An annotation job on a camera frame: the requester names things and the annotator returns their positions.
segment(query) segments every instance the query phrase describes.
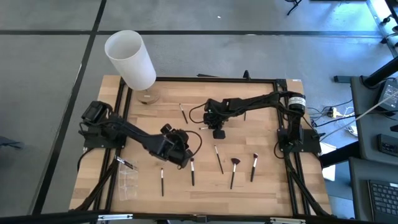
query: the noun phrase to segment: white cylinder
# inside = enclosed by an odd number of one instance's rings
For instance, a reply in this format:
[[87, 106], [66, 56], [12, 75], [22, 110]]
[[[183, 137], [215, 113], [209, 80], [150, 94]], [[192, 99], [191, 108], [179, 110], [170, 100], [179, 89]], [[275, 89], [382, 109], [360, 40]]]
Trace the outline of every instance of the white cylinder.
[[146, 90], [154, 84], [156, 72], [137, 32], [122, 30], [113, 34], [105, 43], [105, 53], [133, 90]]

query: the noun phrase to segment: keyboard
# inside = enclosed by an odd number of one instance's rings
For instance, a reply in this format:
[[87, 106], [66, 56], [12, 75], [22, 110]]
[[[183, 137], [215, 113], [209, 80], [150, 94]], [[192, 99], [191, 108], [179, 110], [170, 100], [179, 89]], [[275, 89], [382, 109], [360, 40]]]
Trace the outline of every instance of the keyboard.
[[374, 222], [398, 223], [398, 184], [368, 181]]
[[379, 134], [377, 136], [377, 143], [379, 151], [392, 156], [398, 156], [398, 138]]

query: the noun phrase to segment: makeup brush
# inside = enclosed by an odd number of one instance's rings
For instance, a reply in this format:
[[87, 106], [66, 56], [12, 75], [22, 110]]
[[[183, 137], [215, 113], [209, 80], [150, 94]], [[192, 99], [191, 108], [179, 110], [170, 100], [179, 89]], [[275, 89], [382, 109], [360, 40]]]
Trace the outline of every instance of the makeup brush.
[[194, 158], [191, 158], [191, 178], [192, 178], [192, 186], [195, 186], [195, 169], [193, 168]]
[[115, 155], [114, 157], [115, 157], [115, 159], [116, 159], [118, 162], [120, 162], [121, 164], [124, 164], [126, 167], [128, 167], [128, 168], [130, 168], [130, 169], [132, 169], [132, 170], [135, 170], [134, 166], [133, 166], [131, 163], [129, 163], [128, 161], [125, 161], [124, 159], [120, 158], [120, 157], [117, 156], [117, 155]]
[[220, 165], [221, 173], [224, 174], [223, 166], [221, 165], [221, 160], [220, 160], [220, 156], [218, 155], [218, 150], [217, 150], [217, 146], [216, 145], [214, 145], [214, 149], [216, 149], [218, 164]]
[[232, 189], [232, 185], [234, 184], [236, 165], [238, 165], [241, 162], [238, 158], [232, 158], [231, 161], [234, 164], [234, 169], [232, 171], [232, 179], [231, 179], [231, 188], [230, 189]]
[[253, 182], [254, 171], [256, 171], [257, 158], [259, 157], [259, 155], [257, 153], [254, 153], [253, 157], [254, 157], [254, 162], [253, 162], [253, 167], [251, 168], [250, 182]]
[[187, 120], [187, 117], [185, 116], [184, 110], [182, 109], [181, 103], [180, 103], [180, 109], [181, 109], [182, 115], [184, 116], [185, 122], [188, 124], [188, 120]]
[[164, 196], [163, 168], [160, 170], [160, 178], [162, 178], [162, 197]]

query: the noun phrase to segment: brush bristles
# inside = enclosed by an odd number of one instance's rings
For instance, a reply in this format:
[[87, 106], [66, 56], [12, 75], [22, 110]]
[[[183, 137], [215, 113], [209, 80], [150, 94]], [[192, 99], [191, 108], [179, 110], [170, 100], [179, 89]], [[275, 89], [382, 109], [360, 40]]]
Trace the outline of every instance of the brush bristles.
[[233, 164], [239, 164], [241, 162], [238, 158], [232, 158], [231, 161]]

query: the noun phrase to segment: concrete floor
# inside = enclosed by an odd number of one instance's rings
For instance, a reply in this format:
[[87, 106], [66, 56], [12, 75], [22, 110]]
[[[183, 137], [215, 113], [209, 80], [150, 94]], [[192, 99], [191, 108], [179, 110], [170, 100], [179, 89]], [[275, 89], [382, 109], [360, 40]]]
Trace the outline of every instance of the concrete floor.
[[[0, 1], [0, 30], [91, 30], [100, 2]], [[286, 17], [291, 7], [280, 0], [113, 0], [106, 4], [99, 29], [378, 30], [365, 2], [304, 0]], [[379, 43], [380, 38], [347, 34], [144, 35], [143, 39], [158, 76], [193, 77], [204, 73], [241, 77], [243, 71], [249, 70], [254, 78], [296, 78], [303, 81], [307, 105], [322, 108], [351, 99], [349, 85], [333, 83], [333, 76], [370, 75], [392, 59], [388, 47]], [[47, 195], [45, 213], [67, 211], [83, 145], [83, 138], [77, 133], [80, 116], [96, 99], [102, 76], [117, 74], [103, 51], [108, 37], [96, 36]], [[0, 150], [2, 217], [29, 212], [87, 41], [87, 35], [0, 35], [0, 136], [26, 144], [22, 150]], [[335, 128], [337, 125], [331, 124], [318, 130], [329, 133]], [[337, 147], [352, 141], [355, 138], [344, 131], [326, 139]], [[348, 173], [344, 166], [338, 171]], [[331, 194], [333, 213], [350, 218], [352, 201], [341, 197], [349, 198]]]

